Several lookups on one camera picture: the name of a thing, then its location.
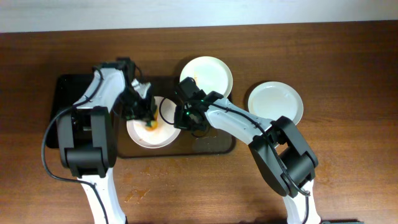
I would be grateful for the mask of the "green and yellow sponge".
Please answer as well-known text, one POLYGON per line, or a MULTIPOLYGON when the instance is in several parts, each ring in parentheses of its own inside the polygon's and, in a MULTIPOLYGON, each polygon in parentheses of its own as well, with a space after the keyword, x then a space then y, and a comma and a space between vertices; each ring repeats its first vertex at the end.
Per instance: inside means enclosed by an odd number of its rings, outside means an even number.
POLYGON ((148 131, 153 131, 158 127, 158 115, 159 115, 159 110, 156 109, 155 114, 154 114, 154 120, 150 120, 149 122, 146 123, 144 128, 148 131))

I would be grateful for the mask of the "white plate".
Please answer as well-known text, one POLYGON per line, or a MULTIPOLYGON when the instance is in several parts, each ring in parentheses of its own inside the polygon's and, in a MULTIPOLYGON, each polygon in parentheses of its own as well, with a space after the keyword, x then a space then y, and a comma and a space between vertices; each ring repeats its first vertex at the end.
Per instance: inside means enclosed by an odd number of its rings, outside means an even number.
MULTIPOLYGON (((155 96, 155 103, 158 108, 163 99, 162 96, 155 96)), ((170 123, 174 122, 175 107, 176 104, 166 98, 160 109, 163 118, 170 123)), ((136 120, 126 121, 126 127, 130 138, 135 143, 149 149, 158 149, 169 145, 181 132, 173 124, 167 124, 160 115, 157 117, 157 126, 154 129, 148 129, 142 121, 136 120)))
POLYGON ((206 94, 211 91, 229 97, 233 88, 233 76, 229 67, 220 59, 210 56, 197 57, 182 69, 180 81, 193 78, 197 87, 206 94))

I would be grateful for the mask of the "pale blue-white plate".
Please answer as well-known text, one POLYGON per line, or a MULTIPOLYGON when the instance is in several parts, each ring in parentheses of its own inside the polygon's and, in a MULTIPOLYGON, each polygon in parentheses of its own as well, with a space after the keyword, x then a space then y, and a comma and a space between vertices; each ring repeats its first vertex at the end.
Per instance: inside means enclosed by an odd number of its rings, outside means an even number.
POLYGON ((285 116, 297 125, 303 116, 303 101, 291 86, 282 82, 264 82, 249 94, 248 111, 262 118, 277 120, 285 116))

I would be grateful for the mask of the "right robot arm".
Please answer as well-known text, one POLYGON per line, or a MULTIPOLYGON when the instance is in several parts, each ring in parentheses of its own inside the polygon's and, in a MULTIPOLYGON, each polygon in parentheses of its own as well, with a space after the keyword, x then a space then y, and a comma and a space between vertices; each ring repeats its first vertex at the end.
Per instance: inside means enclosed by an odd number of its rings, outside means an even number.
POLYGON ((313 197, 318 159, 292 120, 253 115, 222 94, 206 94, 195 80, 185 78, 175 87, 174 127, 204 131, 212 127, 247 144, 262 178, 282 196, 287 223, 320 223, 313 197))

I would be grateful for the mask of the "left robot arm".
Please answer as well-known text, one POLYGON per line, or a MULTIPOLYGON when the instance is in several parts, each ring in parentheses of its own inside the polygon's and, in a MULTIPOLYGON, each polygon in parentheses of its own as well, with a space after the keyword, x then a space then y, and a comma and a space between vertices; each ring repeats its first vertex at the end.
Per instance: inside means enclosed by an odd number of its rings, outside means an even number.
POLYGON ((127 223, 113 179, 118 156, 111 112, 126 121, 142 121, 153 127, 157 106, 149 82, 135 77, 138 71, 130 58, 117 58, 93 68, 93 80, 79 100, 57 114, 62 166, 69 169, 69 182, 78 183, 86 193, 95 223, 127 223))

